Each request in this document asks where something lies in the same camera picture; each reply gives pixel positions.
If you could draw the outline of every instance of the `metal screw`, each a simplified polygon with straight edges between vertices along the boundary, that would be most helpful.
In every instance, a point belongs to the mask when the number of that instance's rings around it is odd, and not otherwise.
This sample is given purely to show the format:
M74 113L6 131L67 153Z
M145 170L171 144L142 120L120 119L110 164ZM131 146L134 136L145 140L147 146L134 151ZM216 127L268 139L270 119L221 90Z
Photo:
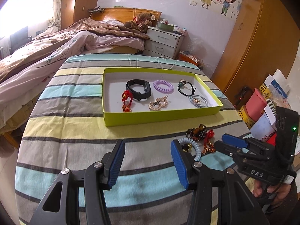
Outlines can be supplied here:
M201 162L194 162L194 167L202 167L202 163Z
M227 168L227 169L226 169L226 172L227 172L228 174L234 174L234 170L233 170L232 168Z
M99 167L101 167L102 166L102 162L95 162L94 163L94 167L95 168L99 168Z
M61 173L62 173L62 174L68 174L69 171L70 171L70 170L69 170L68 168L64 168L64 169L61 170Z

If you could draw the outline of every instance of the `drawer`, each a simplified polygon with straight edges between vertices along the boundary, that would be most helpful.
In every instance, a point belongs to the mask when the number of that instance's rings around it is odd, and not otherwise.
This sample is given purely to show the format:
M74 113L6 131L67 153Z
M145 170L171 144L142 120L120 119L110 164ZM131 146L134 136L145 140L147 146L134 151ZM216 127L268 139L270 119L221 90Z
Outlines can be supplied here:
M174 48L177 46L179 41L179 37L151 29L148 29L147 35L152 41L156 41L158 43L162 43L164 45L171 46Z
M169 58L173 58L175 53L175 48L151 40L147 40L145 42L144 48L148 51L156 52Z
M145 56L151 56L151 57L155 57L155 58L168 58L168 59L172 59L172 58L169 58L169 57L166 57L162 54L158 54L156 52L151 52L151 51L148 51L148 50L143 50L143 55Z

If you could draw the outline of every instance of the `white drawer cabinet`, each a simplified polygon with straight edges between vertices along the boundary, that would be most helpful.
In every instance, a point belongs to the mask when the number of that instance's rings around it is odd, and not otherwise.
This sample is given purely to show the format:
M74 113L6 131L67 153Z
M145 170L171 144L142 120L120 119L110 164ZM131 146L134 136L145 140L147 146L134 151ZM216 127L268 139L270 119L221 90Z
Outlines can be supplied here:
M150 39L145 41L143 55L172 59L177 57L184 38L183 35L162 31L156 27L149 27L147 35Z

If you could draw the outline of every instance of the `human hand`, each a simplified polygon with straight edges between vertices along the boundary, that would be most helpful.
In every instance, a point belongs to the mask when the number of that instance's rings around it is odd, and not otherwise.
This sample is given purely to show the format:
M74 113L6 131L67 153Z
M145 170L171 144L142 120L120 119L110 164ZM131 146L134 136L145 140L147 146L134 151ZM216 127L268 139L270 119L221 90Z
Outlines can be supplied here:
M268 193L272 193L275 189L277 189L277 187L280 184L276 185L276 186L269 186L267 192ZM253 195L255 197L259 197L262 195L263 193L263 189L262 189L262 183L261 181L258 180L254 180L254 190L253 190ZM273 202L271 203L271 205L275 206L278 205L279 203L281 203L285 197L287 197L288 193L290 192L291 186L288 184L281 184L280 188L276 191L277 195L274 198Z

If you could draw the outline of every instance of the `cartoon boy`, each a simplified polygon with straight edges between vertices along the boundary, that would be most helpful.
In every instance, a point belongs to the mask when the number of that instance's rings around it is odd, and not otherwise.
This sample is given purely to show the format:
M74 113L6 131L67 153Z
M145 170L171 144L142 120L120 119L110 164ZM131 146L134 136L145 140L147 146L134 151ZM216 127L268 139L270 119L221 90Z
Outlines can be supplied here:
M230 3L235 2L236 0L225 0L223 2L223 7L222 7L222 14L226 16L226 13L228 11L228 8L230 8Z

